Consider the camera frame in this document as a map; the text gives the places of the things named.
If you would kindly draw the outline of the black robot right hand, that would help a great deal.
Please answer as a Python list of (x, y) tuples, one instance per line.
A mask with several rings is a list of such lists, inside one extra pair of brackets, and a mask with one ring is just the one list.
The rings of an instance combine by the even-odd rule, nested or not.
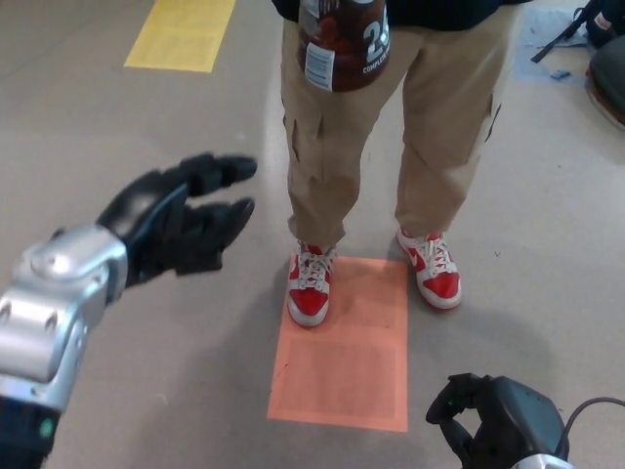
[(553, 401), (520, 382), (451, 375), (426, 414), (466, 469), (570, 468)]

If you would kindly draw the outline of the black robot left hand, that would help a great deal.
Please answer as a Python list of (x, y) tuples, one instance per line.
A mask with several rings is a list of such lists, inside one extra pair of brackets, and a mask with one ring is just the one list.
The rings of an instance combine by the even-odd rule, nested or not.
[(119, 192), (97, 224), (126, 247), (125, 286), (147, 283), (168, 271), (180, 277), (220, 270), (224, 251), (244, 230), (255, 201), (243, 197), (192, 207), (188, 200), (247, 181), (257, 168), (249, 155), (204, 152), (147, 172)]

